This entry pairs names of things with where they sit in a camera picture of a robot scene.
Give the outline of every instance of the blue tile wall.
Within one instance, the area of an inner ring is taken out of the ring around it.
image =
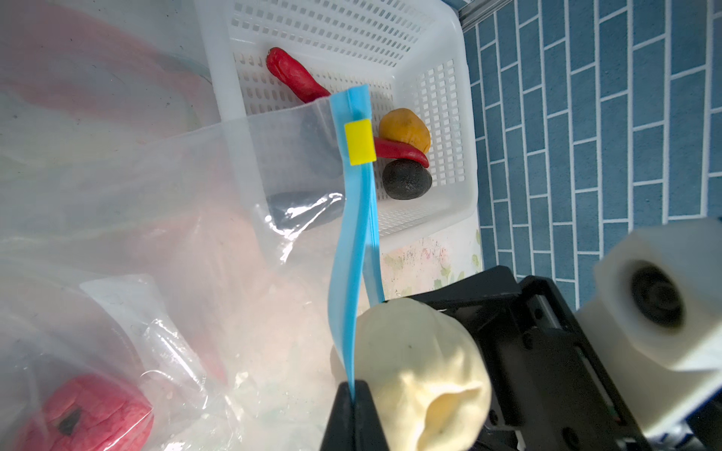
[[[485,268],[576,309],[632,229],[722,216],[722,0],[515,0],[464,42]]]

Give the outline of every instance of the black screw hole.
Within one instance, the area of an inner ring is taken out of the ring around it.
[[[532,349],[534,347],[534,345],[531,342],[531,334],[529,332],[527,332],[521,336],[521,343],[527,349]]]
[[[581,449],[579,437],[577,436],[577,433],[574,432],[574,429],[565,427],[562,429],[562,437],[570,450],[579,451]]]
[[[632,298],[642,315],[666,328],[682,325],[682,297],[656,266],[645,266],[632,275]]]

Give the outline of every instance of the ziplock bag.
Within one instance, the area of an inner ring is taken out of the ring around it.
[[[0,299],[26,343],[0,336],[4,437],[89,372],[152,404],[143,450],[318,449],[336,390],[326,299],[344,205],[329,105],[0,186]],[[33,379],[29,359],[66,369]],[[166,401],[186,398],[163,398],[156,380],[194,401],[177,412]]]

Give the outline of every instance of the red chili pepper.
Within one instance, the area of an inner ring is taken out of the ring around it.
[[[266,57],[266,66],[277,79],[285,83],[301,102],[309,103],[331,93],[319,85],[305,67],[285,50],[273,47]]]
[[[429,159],[424,152],[421,152],[411,144],[400,141],[373,137],[373,145],[376,148],[376,156],[382,158],[405,158],[421,163],[421,166],[428,168]]]

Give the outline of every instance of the basket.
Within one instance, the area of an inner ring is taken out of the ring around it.
[[[196,0],[196,9],[224,121],[243,114],[235,105],[241,102],[248,115],[301,104],[265,67],[266,54],[277,46],[332,93],[368,84],[374,133],[394,108],[409,108],[426,123],[432,136],[428,193],[410,201],[389,198],[380,182],[389,160],[375,163],[382,251],[476,211],[469,70],[450,7],[439,0]]]

